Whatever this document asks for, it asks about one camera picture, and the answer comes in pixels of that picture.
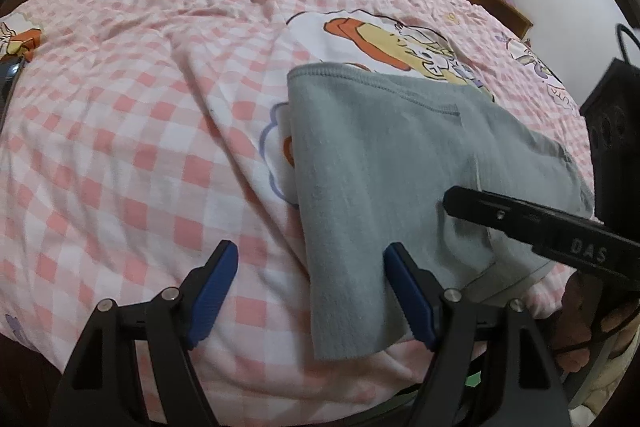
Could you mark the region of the right hand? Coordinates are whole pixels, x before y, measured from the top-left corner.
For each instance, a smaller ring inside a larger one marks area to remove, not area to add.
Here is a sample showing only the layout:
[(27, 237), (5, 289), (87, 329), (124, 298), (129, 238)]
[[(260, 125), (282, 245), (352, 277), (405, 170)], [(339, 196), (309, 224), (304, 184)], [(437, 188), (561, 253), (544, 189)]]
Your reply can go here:
[[(591, 339), (590, 326), (587, 324), (586, 312), (584, 311), (584, 301), (587, 295), (584, 278), (579, 272), (574, 272), (567, 281), (562, 297), (562, 308), (556, 318), (551, 336), (551, 348), (554, 352), (561, 348), (576, 345), (576, 343), (585, 343)], [(602, 331), (608, 332), (610, 329), (615, 329), (627, 317), (630, 317), (636, 306), (634, 303), (619, 305), (615, 311), (601, 321)], [(638, 327), (639, 315), (626, 326), (626, 329), (618, 332), (611, 357), (615, 357), (615, 355), (619, 355), (626, 350)], [(564, 353), (558, 352), (554, 357), (564, 373), (577, 373), (589, 362), (590, 348), (576, 349)]]

